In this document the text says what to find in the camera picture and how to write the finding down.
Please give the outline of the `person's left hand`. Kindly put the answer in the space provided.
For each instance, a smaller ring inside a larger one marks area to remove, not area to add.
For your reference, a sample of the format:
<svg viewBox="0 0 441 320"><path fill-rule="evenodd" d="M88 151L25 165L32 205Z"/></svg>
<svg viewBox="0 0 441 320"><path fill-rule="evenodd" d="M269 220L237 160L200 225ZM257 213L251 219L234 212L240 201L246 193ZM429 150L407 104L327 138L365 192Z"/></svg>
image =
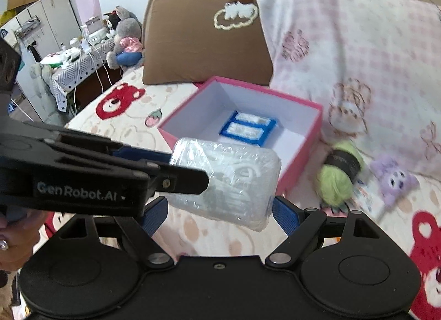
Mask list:
<svg viewBox="0 0 441 320"><path fill-rule="evenodd" d="M1 215L1 270L14 272L22 268L33 254L40 241L40 228L45 223L47 212L29 210L27 216L8 224Z"/></svg>

